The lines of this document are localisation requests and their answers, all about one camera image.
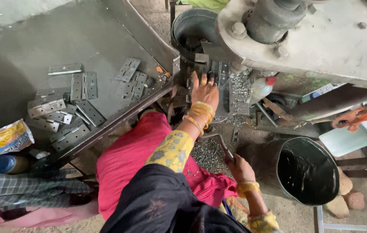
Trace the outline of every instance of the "plastic packet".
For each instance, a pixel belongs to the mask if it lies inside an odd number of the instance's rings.
[[[0,154],[21,151],[33,143],[31,130],[23,119],[0,129]]]

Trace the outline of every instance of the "black bucket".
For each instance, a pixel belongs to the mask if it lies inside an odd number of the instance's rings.
[[[218,44],[215,33],[217,16],[215,11],[204,8],[182,12],[172,23],[172,46],[187,60],[195,61],[195,53],[203,53],[202,41]]]
[[[319,206],[339,192],[339,171],[330,154],[305,137],[251,144],[240,151],[263,193]]]

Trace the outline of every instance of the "concrete floor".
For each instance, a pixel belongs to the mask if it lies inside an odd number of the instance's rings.
[[[165,41],[170,42],[170,31],[169,31],[169,13],[165,11],[164,0],[136,0],[137,8],[140,12],[143,12],[145,18],[153,25],[153,27],[160,33],[160,35],[165,39]],[[254,131],[248,128],[247,125],[241,125],[238,127],[240,129],[238,144],[233,145],[229,143],[232,138],[232,132],[234,126],[231,125],[220,125],[214,133],[221,133],[225,140],[227,141],[227,146],[232,151],[235,150],[237,146],[244,143],[255,142],[263,143],[269,137],[268,132]],[[118,130],[112,135],[103,138],[98,142],[97,145],[83,151],[74,161],[79,168],[85,171],[87,174],[94,173],[94,165],[100,156],[101,152],[111,145],[119,135],[122,135],[124,131],[130,129],[127,125],[123,129]],[[343,158],[354,158],[361,157],[362,153],[360,151],[355,151],[351,154],[342,156]],[[324,222],[325,223],[336,223],[336,224],[358,224],[367,225],[367,178],[353,178],[352,179],[354,190],[360,191],[365,196],[366,207],[364,210],[352,210],[350,211],[351,216],[346,219],[338,220],[333,218],[329,213],[324,211]],[[295,232],[314,232],[314,216],[313,208],[308,206],[303,206],[297,202],[284,199],[282,197],[276,197],[272,195],[263,194],[264,201],[266,202],[269,209],[273,210],[273,213],[277,217],[277,221],[280,228],[285,233],[295,233]],[[85,219],[76,223],[72,223],[65,226],[53,227],[53,228],[21,228],[12,229],[6,227],[0,227],[0,233],[94,233],[99,232],[104,224],[104,220],[100,215],[94,216],[90,219]],[[327,233],[339,232],[338,230],[326,230]],[[345,231],[340,232],[355,233],[357,231]]]

